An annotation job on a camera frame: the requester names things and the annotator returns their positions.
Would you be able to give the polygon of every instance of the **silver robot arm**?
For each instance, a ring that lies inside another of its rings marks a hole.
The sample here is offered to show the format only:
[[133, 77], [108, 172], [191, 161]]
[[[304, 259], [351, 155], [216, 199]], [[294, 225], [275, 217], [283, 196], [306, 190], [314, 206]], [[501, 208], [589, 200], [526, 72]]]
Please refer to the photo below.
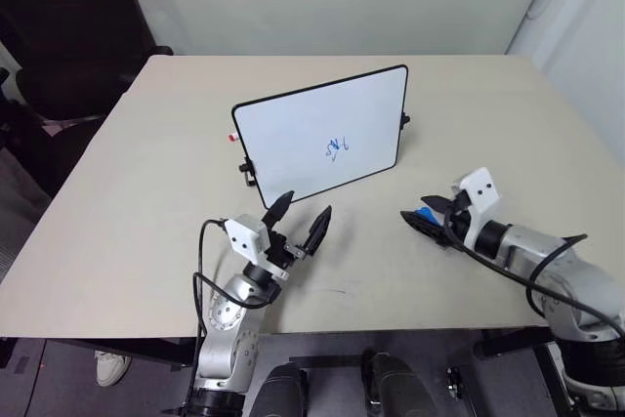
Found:
[[186, 415], [241, 415], [258, 357], [265, 306], [277, 298], [288, 280], [286, 269], [314, 254], [331, 218], [332, 209], [327, 207], [312, 224], [307, 241], [301, 246], [290, 244], [272, 227], [288, 209], [292, 196], [288, 192], [280, 197], [262, 221], [242, 215], [224, 223], [230, 247], [248, 264], [226, 284], [227, 295], [216, 292], [211, 296], [204, 312], [206, 336]]
[[562, 351], [562, 379], [579, 408], [624, 415], [623, 289], [606, 272], [577, 256], [571, 246], [582, 236], [564, 239], [496, 222], [500, 197], [486, 168], [461, 178], [452, 189], [453, 201], [441, 196], [422, 198], [435, 212], [451, 214], [447, 228], [431, 211], [422, 212], [424, 209], [401, 212], [402, 217], [443, 247], [470, 250], [503, 271], [591, 307], [607, 318], [609, 323], [528, 290], [530, 305], [545, 317]]

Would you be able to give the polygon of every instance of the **shoe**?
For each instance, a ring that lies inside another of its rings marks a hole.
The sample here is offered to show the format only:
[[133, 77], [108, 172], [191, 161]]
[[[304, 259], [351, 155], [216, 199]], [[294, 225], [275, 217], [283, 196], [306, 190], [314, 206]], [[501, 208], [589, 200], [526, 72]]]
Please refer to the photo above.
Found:
[[113, 386], [128, 371], [132, 359], [129, 356], [96, 351], [96, 381], [103, 387]]

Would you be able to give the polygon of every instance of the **office chair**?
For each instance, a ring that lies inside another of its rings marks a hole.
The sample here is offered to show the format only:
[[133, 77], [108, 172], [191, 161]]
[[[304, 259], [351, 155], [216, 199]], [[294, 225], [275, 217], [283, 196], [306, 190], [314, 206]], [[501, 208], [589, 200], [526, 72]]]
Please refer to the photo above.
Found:
[[[4, 100], [21, 142], [16, 157], [52, 196], [149, 56], [173, 54], [155, 45], [137, 0], [0, 0], [0, 42], [21, 66], [26, 101]], [[52, 139], [34, 129], [86, 116]]]

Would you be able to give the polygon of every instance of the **white table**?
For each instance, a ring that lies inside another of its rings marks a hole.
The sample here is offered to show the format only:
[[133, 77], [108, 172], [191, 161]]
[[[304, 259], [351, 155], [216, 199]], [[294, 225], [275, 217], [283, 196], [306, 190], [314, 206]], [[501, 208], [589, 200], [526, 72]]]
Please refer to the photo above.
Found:
[[[185, 337], [208, 217], [264, 213], [229, 143], [233, 105], [405, 63], [397, 166], [295, 203], [294, 240], [327, 204], [313, 258], [291, 270], [268, 332], [540, 324], [522, 289], [409, 227], [401, 209], [487, 166], [501, 222], [588, 232], [578, 252], [621, 281], [625, 176], [532, 65], [512, 57], [153, 57], [90, 143], [0, 286], [0, 336]], [[245, 261], [217, 230], [205, 266], [225, 283]]]

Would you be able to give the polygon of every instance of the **blue object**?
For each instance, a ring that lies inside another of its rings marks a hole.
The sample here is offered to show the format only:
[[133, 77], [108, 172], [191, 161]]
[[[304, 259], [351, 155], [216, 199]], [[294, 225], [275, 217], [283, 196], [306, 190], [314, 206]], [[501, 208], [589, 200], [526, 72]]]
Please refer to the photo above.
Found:
[[414, 213], [420, 215], [424, 219], [428, 219], [434, 225], [440, 227], [440, 223], [438, 222], [437, 218], [432, 213], [432, 210], [430, 209], [430, 207], [421, 207], [420, 209], [415, 210]]

